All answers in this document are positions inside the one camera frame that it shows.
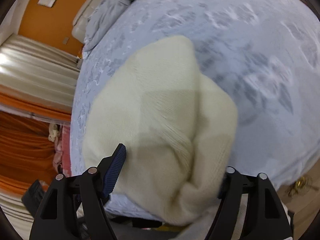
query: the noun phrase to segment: orange curtain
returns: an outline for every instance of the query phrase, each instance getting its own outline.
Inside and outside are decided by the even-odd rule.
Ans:
[[[39,103],[23,100],[22,98],[9,96],[8,94],[5,94],[3,92],[0,92],[0,103],[28,112],[32,112],[34,114],[39,114],[48,118],[58,119],[67,122],[71,121],[71,111],[44,106]]]
[[[55,177],[49,124],[0,112],[0,188],[23,195],[36,180]]]

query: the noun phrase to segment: cream sweater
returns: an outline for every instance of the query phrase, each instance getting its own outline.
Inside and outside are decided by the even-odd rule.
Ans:
[[[97,166],[118,143],[127,159],[114,192],[174,225],[216,198],[237,125],[231,98],[202,75],[191,41],[159,40],[128,58],[96,97],[82,153]]]

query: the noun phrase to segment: folded garment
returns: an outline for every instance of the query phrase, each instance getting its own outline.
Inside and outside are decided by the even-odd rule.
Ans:
[[[91,50],[101,41],[109,28],[133,0],[102,0],[101,4],[91,15],[85,32],[83,58],[87,58]]]
[[[173,225],[214,203],[237,125],[231,98],[202,75],[183,36],[134,53],[91,106],[82,153],[86,167],[118,143],[127,159],[114,192]]]

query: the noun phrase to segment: light switch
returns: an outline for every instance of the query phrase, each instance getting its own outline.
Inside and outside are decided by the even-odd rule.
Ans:
[[[64,45],[66,45],[66,44],[68,43],[68,41],[69,41],[69,37],[65,37],[65,38],[63,39],[63,42],[62,42],[62,43],[63,43]]]

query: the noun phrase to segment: gray fabric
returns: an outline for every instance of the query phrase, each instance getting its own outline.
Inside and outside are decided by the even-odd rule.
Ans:
[[[177,34],[193,42],[201,72],[237,105],[231,166],[265,172],[278,188],[318,160],[320,23],[308,7],[300,0],[136,0],[83,62],[71,117],[73,175],[85,171],[82,140],[95,96],[129,55]],[[117,195],[107,210],[150,217]]]
[[[99,9],[94,11],[86,27],[83,56],[87,58],[90,51],[100,42],[109,28],[132,3],[133,0],[103,0]]]

